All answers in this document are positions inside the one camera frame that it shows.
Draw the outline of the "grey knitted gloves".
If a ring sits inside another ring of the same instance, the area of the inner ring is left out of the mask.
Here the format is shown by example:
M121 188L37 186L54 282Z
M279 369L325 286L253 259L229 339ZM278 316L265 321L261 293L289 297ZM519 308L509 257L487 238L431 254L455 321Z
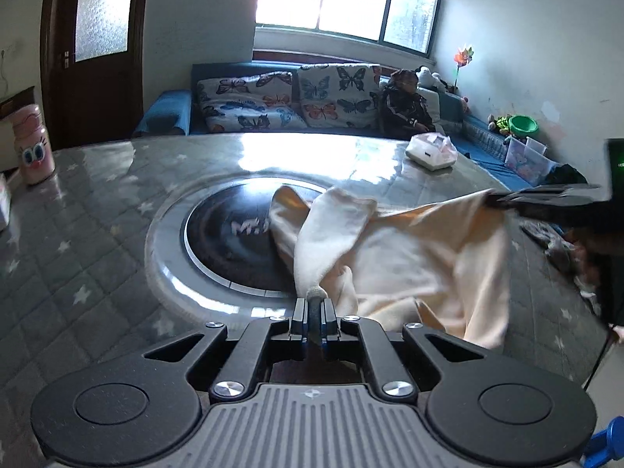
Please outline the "grey knitted gloves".
M599 273L590 264L586 249L580 243L568 242L545 222L523 221L520 228L544 249L547 260L576 286L593 314L600 316L602 307L597 299Z

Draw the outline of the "clear plastic storage box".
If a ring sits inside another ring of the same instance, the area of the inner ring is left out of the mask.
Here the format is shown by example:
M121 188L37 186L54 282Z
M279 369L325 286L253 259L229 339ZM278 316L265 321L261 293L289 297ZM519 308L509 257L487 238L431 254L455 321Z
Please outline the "clear plastic storage box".
M552 168L551 161L512 137L509 141L505 167L533 186L539 185Z

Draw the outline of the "grey quilted star tablecloth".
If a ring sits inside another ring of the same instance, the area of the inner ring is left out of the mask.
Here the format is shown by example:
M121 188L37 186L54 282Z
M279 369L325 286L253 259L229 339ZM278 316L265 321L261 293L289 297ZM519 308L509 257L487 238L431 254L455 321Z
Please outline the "grey quilted star tablecloth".
M386 332L418 387L380 399L321 350L274 363L245 399L209 388L256 319L248 295L189 259L190 210L221 187L284 177L407 210L490 189L401 142L324 134L156 137L58 151L15 185L1 236L1 462L6 467L574 467L597 423L583 390L605 332L508 223L510 317L498 350L421 321Z

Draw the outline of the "pink white tissue box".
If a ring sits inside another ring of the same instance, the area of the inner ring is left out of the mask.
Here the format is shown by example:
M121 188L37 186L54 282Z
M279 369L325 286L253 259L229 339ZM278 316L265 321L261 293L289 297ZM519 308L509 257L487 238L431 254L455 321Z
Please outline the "pink white tissue box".
M405 155L427 170L437 171L453 167L457 162L458 151L448 136L428 132L414 135L406 147Z

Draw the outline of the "white plush toy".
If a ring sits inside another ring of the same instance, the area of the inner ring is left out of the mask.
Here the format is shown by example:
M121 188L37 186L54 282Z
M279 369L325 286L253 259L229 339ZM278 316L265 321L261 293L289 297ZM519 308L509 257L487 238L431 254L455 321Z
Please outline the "white plush toy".
M444 82L438 73L431 72L428 67L421 66L417 71L418 86L423 89L445 92L447 90Z

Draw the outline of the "cream white garment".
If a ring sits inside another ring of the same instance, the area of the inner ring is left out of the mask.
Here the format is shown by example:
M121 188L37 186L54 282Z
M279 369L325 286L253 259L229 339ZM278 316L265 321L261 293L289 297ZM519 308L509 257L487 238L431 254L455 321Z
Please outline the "cream white garment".
M300 297L325 292L340 316L389 332L421 321L490 350L510 317L508 220L486 193L390 211L331 188L307 202L276 191L270 230Z

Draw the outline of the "black bag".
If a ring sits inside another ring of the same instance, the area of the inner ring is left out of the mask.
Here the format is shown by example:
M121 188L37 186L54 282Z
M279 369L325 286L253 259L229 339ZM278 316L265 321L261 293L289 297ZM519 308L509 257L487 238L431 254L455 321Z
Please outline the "black bag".
M575 186L587 186L588 181L577 169L569 164L557 164L546 174L541 181L542 187L564 188Z

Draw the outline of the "butterfly cushion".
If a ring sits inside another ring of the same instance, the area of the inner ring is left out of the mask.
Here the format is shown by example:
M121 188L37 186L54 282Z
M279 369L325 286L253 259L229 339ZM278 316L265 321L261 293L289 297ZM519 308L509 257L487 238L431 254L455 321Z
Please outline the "butterfly cushion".
M198 104L209 133L306 129L293 108L293 75L276 71L209 78L197 83Z
M299 104L311 128L379 130L382 70L377 64L311 64L297 74Z

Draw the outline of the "left butterfly cushion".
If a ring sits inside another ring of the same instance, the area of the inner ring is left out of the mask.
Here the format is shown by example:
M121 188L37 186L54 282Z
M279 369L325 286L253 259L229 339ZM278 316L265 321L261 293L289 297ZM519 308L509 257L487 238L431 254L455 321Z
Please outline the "left butterfly cushion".
M306 129L293 108L293 75L276 71L209 78L197 83L198 104L209 133Z

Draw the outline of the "green plastic bowl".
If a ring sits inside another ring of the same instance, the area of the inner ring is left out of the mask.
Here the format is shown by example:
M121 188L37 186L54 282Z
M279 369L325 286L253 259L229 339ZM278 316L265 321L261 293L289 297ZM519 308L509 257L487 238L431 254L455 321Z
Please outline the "green plastic bowl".
M539 131L539 125L532 117L520 114L508 118L508 128L516 137L530 137Z

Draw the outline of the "tissue pack on table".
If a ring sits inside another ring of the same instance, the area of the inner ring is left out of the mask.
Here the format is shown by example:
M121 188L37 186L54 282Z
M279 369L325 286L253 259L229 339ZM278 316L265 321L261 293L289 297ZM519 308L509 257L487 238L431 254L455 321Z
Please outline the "tissue pack on table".
M3 173L0 173L0 230L4 231L11 220L11 192Z

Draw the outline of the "dark wooden glass door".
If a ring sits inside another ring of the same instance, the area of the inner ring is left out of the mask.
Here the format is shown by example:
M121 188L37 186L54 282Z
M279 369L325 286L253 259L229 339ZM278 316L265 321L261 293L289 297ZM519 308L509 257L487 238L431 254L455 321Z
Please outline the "dark wooden glass door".
M40 74L54 149L126 140L143 116L146 0L43 0Z

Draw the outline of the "pink cartoon thermos bottle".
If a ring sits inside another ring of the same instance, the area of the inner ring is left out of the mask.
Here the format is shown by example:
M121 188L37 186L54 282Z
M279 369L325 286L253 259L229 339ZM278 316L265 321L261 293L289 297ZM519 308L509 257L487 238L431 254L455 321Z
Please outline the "pink cartoon thermos bottle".
M43 182L55 171L55 162L39 106L31 104L18 109L9 115L9 122L22 180L28 186Z

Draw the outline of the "colourful pinwheel toy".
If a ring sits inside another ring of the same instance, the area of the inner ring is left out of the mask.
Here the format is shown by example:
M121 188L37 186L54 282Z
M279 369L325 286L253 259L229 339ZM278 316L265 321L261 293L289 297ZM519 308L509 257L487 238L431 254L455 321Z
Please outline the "colourful pinwheel toy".
M454 61L456 64L454 87L457 87L459 72L462 68L466 67L474 57L474 49L472 46L465 46L463 49L459 49L454 55Z

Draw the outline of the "blue sofa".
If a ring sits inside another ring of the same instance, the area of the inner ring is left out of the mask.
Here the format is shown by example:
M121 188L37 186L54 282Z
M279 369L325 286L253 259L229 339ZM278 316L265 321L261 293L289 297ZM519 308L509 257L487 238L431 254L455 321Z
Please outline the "blue sofa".
M187 90L163 92L133 134L319 132L409 140L416 132L410 122L394 127L386 119L389 78L378 64L195 64L190 80ZM423 110L429 130L448 135L459 153L508 188L557 180L563 167L538 140L491 132L443 87L418 86L417 93L408 110Z

